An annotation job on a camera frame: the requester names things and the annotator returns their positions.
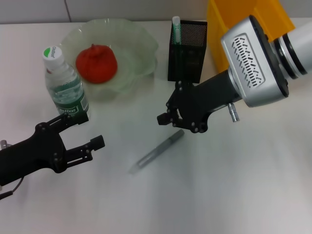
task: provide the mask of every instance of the white table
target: white table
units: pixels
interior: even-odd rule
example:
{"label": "white table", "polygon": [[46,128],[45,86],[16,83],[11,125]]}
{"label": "white table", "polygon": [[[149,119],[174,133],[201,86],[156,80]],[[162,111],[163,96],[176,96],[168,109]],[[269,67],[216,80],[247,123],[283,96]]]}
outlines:
{"label": "white table", "polygon": [[[296,25],[304,19],[294,20]],[[88,123],[61,134],[67,148],[103,135],[94,160],[27,176],[0,201],[3,234],[312,233],[312,77],[289,98],[215,112],[204,134],[185,137],[132,176],[131,166],[177,129],[156,116],[174,89],[166,81],[170,22],[141,22],[159,43],[154,78],[107,102],[90,100]],[[44,85],[42,50],[79,23],[0,25],[0,139],[14,144],[57,115]],[[215,73],[206,55],[203,77]],[[4,187],[15,187],[17,181]]]}

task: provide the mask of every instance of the yellow container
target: yellow container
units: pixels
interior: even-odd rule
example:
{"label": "yellow container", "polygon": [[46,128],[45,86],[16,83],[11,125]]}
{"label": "yellow container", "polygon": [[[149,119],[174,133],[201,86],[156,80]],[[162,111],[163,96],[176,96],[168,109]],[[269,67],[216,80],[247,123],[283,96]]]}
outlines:
{"label": "yellow container", "polygon": [[208,0],[207,42],[218,72],[228,69],[229,63],[223,52],[221,37],[234,25],[254,15],[261,24],[269,41],[294,29],[278,0]]}

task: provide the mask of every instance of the water bottle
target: water bottle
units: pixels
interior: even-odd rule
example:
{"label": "water bottle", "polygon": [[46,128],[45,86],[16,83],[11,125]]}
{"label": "water bottle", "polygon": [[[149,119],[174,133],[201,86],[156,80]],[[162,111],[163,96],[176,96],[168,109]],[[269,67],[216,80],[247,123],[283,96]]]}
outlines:
{"label": "water bottle", "polygon": [[73,116],[80,111],[88,113],[89,103],[79,74],[66,63],[62,50],[51,46],[43,51],[42,56],[45,84],[59,114],[68,113]]}

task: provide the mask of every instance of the pen holder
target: pen holder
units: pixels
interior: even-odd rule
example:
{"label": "pen holder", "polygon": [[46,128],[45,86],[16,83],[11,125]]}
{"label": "pen holder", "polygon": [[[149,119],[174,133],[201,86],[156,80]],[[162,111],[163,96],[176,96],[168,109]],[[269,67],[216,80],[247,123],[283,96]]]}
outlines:
{"label": "pen holder", "polygon": [[169,43],[168,81],[176,81],[175,50],[180,46],[184,79],[199,83],[207,46],[207,22],[181,20],[181,45],[174,44],[173,26]]}

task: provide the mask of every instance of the red tomato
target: red tomato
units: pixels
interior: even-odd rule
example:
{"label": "red tomato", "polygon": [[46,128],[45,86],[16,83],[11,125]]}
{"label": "red tomato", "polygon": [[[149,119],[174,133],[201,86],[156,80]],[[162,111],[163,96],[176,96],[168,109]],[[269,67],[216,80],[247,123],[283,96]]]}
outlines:
{"label": "red tomato", "polygon": [[80,75],[91,83],[103,83],[114,77],[117,61],[111,48],[106,45],[93,45],[80,52],[76,58]]}

